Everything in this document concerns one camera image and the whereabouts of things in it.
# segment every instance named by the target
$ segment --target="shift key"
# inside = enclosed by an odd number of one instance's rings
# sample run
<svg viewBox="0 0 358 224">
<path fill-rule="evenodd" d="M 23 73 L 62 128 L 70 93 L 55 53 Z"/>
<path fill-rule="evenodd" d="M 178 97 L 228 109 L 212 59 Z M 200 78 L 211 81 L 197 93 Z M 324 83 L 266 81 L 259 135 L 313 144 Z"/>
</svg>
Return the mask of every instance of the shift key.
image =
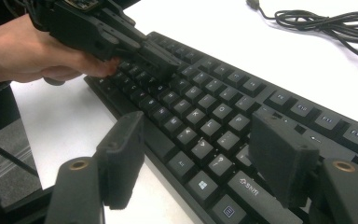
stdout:
<svg viewBox="0 0 358 224">
<path fill-rule="evenodd" d="M 246 211 L 255 212 L 256 217 L 268 223 L 303 223 L 299 217 L 283 208 L 278 200 L 242 171 L 237 172 L 228 182 L 228 189 L 232 198 L 238 199 L 238 203 L 244 206 Z"/>
</svg>

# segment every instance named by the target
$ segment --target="human hand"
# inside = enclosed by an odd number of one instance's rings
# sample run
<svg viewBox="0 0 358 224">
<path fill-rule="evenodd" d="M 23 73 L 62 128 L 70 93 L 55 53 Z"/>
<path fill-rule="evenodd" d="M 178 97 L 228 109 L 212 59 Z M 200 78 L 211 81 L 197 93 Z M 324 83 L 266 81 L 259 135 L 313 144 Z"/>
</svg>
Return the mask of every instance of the human hand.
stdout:
<svg viewBox="0 0 358 224">
<path fill-rule="evenodd" d="M 34 28 L 28 15 L 0 26 L 0 82 L 30 82 L 41 77 L 66 81 L 81 74 L 106 77 L 116 72 L 119 58 L 102 62 L 66 47 Z"/>
</svg>

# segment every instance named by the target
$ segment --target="white desk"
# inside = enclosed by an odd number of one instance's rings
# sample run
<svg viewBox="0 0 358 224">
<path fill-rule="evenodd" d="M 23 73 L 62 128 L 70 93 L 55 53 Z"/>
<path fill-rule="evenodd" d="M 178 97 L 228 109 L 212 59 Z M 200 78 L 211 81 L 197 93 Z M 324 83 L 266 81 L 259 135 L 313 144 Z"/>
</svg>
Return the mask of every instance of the white desk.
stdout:
<svg viewBox="0 0 358 224">
<path fill-rule="evenodd" d="M 358 0 L 261 0 L 261 6 L 269 16 L 281 9 L 335 16 L 358 10 Z M 172 37 L 358 121 L 358 57 L 325 35 L 277 29 L 245 0 L 142 0 L 126 13 L 145 34 Z M 54 184 L 62 163 L 91 156 L 116 122 L 82 78 L 12 88 L 43 188 Z M 107 223 L 200 222 L 149 160 L 128 208 L 105 211 Z"/>
</svg>

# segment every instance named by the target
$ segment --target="cable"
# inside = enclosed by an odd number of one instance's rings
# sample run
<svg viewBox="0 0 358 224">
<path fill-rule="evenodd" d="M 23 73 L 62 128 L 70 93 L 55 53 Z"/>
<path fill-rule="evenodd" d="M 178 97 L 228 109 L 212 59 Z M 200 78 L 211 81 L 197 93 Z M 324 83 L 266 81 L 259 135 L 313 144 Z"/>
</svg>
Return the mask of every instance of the cable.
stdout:
<svg viewBox="0 0 358 224">
<path fill-rule="evenodd" d="M 358 49 L 349 44 L 349 42 L 358 43 L 358 11 L 330 18 L 305 10 L 280 10 L 275 12 L 274 17 L 268 17 L 258 0 L 246 0 L 246 3 L 252 9 L 259 10 L 266 20 L 276 21 L 286 29 L 324 32 L 358 56 Z"/>
<path fill-rule="evenodd" d="M 6 159 L 12 161 L 16 165 L 20 166 L 20 168 L 22 168 L 26 172 L 30 173 L 31 175 L 39 177 L 39 175 L 37 174 L 37 171 L 35 169 L 33 169 L 29 165 L 25 164 L 23 161 L 17 159 L 15 156 L 11 155 L 10 153 L 4 151 L 2 148 L 0 148 L 0 155 L 5 157 Z"/>
</svg>

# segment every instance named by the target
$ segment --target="black keyboard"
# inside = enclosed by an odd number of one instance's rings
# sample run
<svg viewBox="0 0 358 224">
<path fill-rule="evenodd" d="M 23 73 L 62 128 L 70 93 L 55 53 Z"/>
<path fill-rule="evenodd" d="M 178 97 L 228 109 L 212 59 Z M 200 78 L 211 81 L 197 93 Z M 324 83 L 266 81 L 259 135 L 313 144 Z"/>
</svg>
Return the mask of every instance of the black keyboard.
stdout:
<svg viewBox="0 0 358 224">
<path fill-rule="evenodd" d="M 131 61 L 108 78 L 86 77 L 118 118 L 142 110 L 146 155 L 205 223 L 308 223 L 284 209 L 248 158 L 252 115 L 293 127 L 323 158 L 358 164 L 358 122 L 157 33 L 181 65 L 165 83 Z"/>
</svg>

